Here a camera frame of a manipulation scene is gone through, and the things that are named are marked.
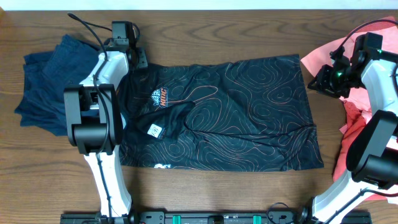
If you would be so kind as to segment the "black orange patterned jersey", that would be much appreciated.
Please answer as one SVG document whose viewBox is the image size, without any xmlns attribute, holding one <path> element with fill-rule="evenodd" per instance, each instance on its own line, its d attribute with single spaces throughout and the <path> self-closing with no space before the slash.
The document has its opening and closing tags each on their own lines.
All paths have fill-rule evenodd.
<svg viewBox="0 0 398 224">
<path fill-rule="evenodd" d="M 298 55 L 135 70 L 119 86 L 124 166 L 269 172 L 323 161 Z"/>
</svg>

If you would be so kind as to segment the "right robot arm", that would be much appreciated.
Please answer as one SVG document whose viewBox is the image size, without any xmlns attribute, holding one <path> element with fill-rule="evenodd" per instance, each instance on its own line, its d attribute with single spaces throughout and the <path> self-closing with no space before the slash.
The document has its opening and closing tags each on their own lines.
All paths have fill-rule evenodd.
<svg viewBox="0 0 398 224">
<path fill-rule="evenodd" d="M 383 37 L 368 32 L 357 37 L 353 56 L 340 46 L 308 88 L 333 98 L 348 97 L 352 88 L 365 88 L 372 117 L 348 149 L 346 169 L 324 193 L 297 215 L 298 223 L 341 223 L 372 195 L 397 197 L 397 54 L 382 49 Z"/>
</svg>

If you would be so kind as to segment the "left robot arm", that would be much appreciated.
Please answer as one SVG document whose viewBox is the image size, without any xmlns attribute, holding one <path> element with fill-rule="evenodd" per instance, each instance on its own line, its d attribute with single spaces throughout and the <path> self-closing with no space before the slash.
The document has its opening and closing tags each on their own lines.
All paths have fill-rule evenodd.
<svg viewBox="0 0 398 224">
<path fill-rule="evenodd" d="M 134 223 L 132 197 L 119 159 L 125 122 L 116 90 L 134 68 L 146 68 L 144 52 L 136 47 L 139 28 L 114 21 L 112 36 L 100 43 L 98 63 L 77 85 L 64 90 L 68 140 L 78 148 L 95 178 L 101 209 L 94 214 L 63 214 L 61 223 Z"/>
</svg>

